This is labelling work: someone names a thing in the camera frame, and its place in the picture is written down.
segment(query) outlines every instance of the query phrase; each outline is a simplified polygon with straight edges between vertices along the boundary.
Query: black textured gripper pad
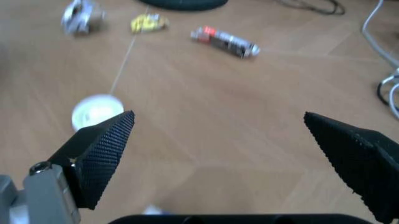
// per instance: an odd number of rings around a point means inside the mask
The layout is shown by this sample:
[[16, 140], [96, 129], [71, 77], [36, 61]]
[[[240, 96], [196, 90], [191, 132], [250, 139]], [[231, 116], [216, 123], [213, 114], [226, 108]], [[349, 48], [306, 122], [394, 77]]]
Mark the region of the black textured gripper pad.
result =
[[399, 145], [383, 134], [307, 112], [305, 124], [337, 174], [383, 223], [399, 217]]
[[133, 128], [132, 111], [76, 132], [48, 161], [63, 167], [79, 208], [94, 209], [119, 165]]

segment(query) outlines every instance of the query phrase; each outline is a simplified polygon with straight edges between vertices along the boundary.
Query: black plastic base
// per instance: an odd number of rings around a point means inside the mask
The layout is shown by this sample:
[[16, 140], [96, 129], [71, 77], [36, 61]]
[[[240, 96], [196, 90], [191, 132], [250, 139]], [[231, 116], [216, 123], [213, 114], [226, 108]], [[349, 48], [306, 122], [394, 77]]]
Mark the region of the black plastic base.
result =
[[228, 0], [140, 0], [144, 3], [178, 11], [203, 11], [223, 6]]
[[340, 214], [126, 216], [111, 224], [370, 224]]

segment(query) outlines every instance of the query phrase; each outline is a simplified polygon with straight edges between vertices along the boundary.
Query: white cable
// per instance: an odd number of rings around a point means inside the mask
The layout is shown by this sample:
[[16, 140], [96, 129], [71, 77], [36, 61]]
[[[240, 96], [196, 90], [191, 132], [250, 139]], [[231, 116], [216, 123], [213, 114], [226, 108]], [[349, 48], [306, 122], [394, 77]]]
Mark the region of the white cable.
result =
[[364, 35], [366, 40], [370, 43], [370, 45], [374, 48], [374, 50], [380, 54], [381, 57], [383, 57], [385, 60], [387, 60], [389, 62], [389, 64], [391, 64], [394, 68], [397, 68], [397, 67], [399, 67], [399, 61], [397, 59], [395, 59], [394, 57], [392, 57], [384, 49], [382, 49], [378, 45], [376, 40], [374, 40], [374, 38], [367, 31], [367, 26], [369, 25], [370, 20], [377, 13], [377, 11], [381, 8], [383, 2], [384, 2], [384, 0], [379, 0], [377, 6], [370, 13], [369, 17], [367, 17], [366, 21], [364, 21], [364, 24], [362, 26], [362, 34]]
[[395, 84], [391, 91], [389, 91], [389, 106], [391, 107], [391, 111], [393, 112], [393, 114], [395, 114], [396, 118], [399, 119], [399, 112], [398, 110], [396, 110], [395, 108], [395, 100], [393, 99], [394, 95], [395, 95], [395, 90], [399, 88], [399, 83]]

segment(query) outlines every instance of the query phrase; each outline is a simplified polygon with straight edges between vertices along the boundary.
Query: white string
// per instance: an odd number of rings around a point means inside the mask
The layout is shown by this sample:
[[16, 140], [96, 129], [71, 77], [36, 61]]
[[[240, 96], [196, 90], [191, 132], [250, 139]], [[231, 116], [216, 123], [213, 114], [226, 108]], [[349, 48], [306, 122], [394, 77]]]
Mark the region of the white string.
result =
[[[144, 14], [146, 14], [148, 12], [149, 8], [150, 8], [150, 6], [147, 6], [147, 8], [145, 9]], [[118, 84], [119, 79], [120, 79], [120, 77], [122, 75], [123, 69], [125, 68], [126, 61], [129, 58], [130, 51], [132, 50], [132, 48], [133, 48], [133, 46], [134, 46], [134, 44], [136, 42], [136, 37], [137, 37], [137, 34], [134, 34], [133, 37], [132, 37], [132, 41], [130, 42], [130, 45], [128, 47], [128, 51], [126, 52], [125, 58], [123, 59], [123, 62], [122, 62], [122, 65], [119, 68], [118, 74], [116, 75], [114, 83], [112, 84], [111, 90], [109, 91], [110, 95], [112, 95], [114, 93], [114, 91], [115, 91], [116, 85]]]

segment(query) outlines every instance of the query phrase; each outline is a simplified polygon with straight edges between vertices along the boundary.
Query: silver metal object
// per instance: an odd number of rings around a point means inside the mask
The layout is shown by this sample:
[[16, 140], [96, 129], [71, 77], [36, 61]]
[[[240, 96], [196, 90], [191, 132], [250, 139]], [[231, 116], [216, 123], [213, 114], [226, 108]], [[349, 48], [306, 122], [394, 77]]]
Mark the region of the silver metal object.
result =
[[256, 44], [211, 27], [200, 27], [192, 31], [191, 38], [227, 50], [241, 58], [256, 56], [260, 52]]
[[104, 16], [105, 12], [97, 3], [90, 0], [74, 0], [65, 9], [61, 25], [67, 34], [88, 34], [92, 29], [100, 27]]
[[48, 169], [51, 169], [51, 163], [49, 161], [38, 162], [29, 169], [29, 175], [33, 176]]
[[78, 224], [80, 214], [62, 167], [40, 162], [29, 169], [18, 191], [9, 176], [0, 175], [1, 224]]

